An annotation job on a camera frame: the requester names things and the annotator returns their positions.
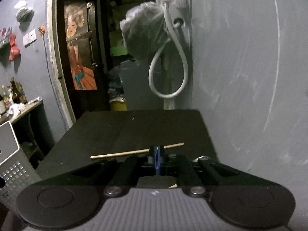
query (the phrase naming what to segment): shower hose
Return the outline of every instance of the shower hose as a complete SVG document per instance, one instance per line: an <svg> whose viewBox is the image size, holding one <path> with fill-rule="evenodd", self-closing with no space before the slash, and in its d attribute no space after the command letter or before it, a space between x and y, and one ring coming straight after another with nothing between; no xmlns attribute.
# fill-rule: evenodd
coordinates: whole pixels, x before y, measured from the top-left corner
<svg viewBox="0 0 308 231"><path fill-rule="evenodd" d="M188 65L187 65L187 59L185 56L185 53L183 51L183 48L180 44L180 41L174 31L174 27L173 27L173 22L169 13L169 2L165 2L163 5L164 8L164 18L166 21L166 26L169 32L169 36L171 37L171 39L173 40L179 54L182 60L182 64L183 64L183 69L184 69L184 78L183 78L183 82L181 84L181 86L178 88L177 91L171 93L171 94L162 94L160 92L157 91L157 89L155 88L154 82L153 82L153 74L154 74L154 69L155 69L155 65L161 55L161 52L164 50L166 44L168 41L166 41L155 53L153 60L151 62L150 65L150 70L149 70L149 85L150 85L150 89L152 90L152 92L157 95L160 98L163 99L170 99L170 98L174 98L176 97L178 94L180 94L183 89L185 88L186 84L187 84L187 80L188 80Z"/></svg>

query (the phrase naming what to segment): black table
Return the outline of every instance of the black table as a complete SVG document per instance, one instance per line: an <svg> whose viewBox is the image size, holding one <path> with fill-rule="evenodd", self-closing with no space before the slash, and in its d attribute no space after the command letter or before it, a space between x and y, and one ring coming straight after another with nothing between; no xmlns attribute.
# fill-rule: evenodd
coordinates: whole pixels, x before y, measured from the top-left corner
<svg viewBox="0 0 308 231"><path fill-rule="evenodd" d="M46 179L98 161L91 160L90 156L181 142L185 145L166 149L166 153L185 155L189 160L200 156L217 160L202 117L196 110L86 112L36 171L41 179Z"/></svg>

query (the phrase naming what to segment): wall socket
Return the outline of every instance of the wall socket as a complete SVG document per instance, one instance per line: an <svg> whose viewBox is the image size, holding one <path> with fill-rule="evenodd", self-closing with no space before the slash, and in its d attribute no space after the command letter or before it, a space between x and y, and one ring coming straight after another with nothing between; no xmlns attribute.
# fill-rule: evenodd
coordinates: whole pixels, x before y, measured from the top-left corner
<svg viewBox="0 0 308 231"><path fill-rule="evenodd" d="M27 46L30 43L34 42L35 40L36 40L36 31L34 29L30 33L24 35L24 37L23 37L23 45Z"/></svg>

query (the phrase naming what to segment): orange dress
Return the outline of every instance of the orange dress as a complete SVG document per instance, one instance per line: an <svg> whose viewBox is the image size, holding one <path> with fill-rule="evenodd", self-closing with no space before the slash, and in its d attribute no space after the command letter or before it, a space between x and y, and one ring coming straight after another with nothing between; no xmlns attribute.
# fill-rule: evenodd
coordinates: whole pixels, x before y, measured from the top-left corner
<svg viewBox="0 0 308 231"><path fill-rule="evenodd" d="M79 54L77 61L74 46L69 47L69 57L75 89L97 89L93 70L82 66L82 60Z"/></svg>

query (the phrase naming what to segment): trash bag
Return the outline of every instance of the trash bag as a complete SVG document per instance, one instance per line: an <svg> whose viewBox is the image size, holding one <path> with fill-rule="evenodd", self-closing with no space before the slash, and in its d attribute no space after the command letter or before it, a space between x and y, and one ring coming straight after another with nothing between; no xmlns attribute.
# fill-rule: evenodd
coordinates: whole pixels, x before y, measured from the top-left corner
<svg viewBox="0 0 308 231"><path fill-rule="evenodd" d="M155 52L168 40L164 10L155 2L142 3L128 10L120 27L127 52L149 65Z"/></svg>
<svg viewBox="0 0 308 231"><path fill-rule="evenodd" d="M124 100L123 84L119 76L120 70L121 66L118 65L108 72L108 94L110 102Z"/></svg>

